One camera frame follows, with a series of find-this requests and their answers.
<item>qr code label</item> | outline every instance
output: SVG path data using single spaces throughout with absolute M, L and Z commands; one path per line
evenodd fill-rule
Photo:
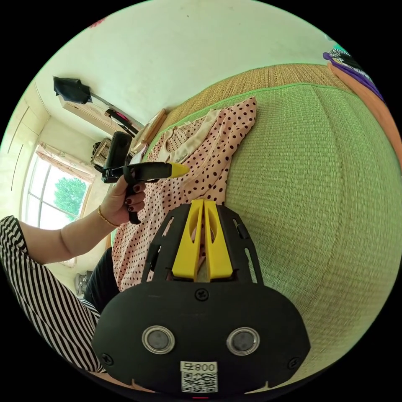
M 216 362 L 180 362 L 181 390 L 183 392 L 218 392 L 218 365 Z

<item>green foliage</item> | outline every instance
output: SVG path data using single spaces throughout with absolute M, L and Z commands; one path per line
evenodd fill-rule
M 80 213 L 82 200 L 84 198 L 87 186 L 77 178 L 66 179 L 63 177 L 56 183 L 56 191 L 54 192 L 54 204 L 63 211 L 69 212 L 75 216 Z M 67 215 L 70 221 L 75 218 Z

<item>purple cloth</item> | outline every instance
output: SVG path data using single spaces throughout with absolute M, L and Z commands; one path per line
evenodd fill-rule
M 325 60 L 329 60 L 332 65 L 336 68 L 339 68 L 339 70 L 345 72 L 346 74 L 350 75 L 352 78 L 354 78 L 356 81 L 360 82 L 362 85 L 364 85 L 366 88 L 368 88 L 371 92 L 374 92 L 384 103 L 384 99 L 381 96 L 380 92 L 376 88 L 376 86 L 373 84 L 372 81 L 370 81 L 368 78 L 366 78 L 364 75 L 358 73 L 356 70 L 354 70 L 351 67 L 347 67 L 343 64 L 337 63 L 329 53 L 325 52 L 322 54 Z

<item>black pants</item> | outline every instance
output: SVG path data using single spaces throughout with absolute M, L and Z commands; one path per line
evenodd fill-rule
M 104 252 L 93 270 L 87 283 L 84 299 L 101 313 L 106 304 L 117 294 L 119 294 L 119 289 L 113 273 L 112 247 L 110 247 Z

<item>yellow tip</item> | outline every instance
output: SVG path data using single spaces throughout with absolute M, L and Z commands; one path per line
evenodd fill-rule
M 187 166 L 179 165 L 178 163 L 170 163 L 172 165 L 172 175 L 170 179 L 186 175 L 190 169 Z

